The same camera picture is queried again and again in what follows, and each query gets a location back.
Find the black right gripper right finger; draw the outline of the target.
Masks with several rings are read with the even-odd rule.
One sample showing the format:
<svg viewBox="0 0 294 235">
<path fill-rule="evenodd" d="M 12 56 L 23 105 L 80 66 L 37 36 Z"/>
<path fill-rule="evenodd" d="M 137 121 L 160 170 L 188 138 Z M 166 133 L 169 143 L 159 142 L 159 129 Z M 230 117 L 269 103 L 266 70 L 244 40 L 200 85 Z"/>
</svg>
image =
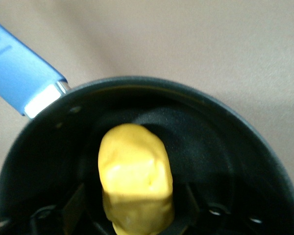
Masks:
<svg viewBox="0 0 294 235">
<path fill-rule="evenodd" d="M 263 219 L 207 202 L 194 184 L 174 184 L 175 217 L 163 235 L 268 235 Z"/>
</svg>

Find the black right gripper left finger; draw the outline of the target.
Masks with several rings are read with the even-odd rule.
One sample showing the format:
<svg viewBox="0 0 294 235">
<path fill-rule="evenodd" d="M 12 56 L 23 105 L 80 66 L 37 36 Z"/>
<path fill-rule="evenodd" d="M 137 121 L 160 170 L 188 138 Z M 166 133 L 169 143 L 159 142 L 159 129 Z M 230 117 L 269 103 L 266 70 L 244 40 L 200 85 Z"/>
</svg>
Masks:
<svg viewBox="0 0 294 235">
<path fill-rule="evenodd" d="M 55 205 L 39 208 L 31 215 L 0 217 L 0 235 L 104 235 L 91 219 L 83 183 L 74 186 Z"/>
</svg>

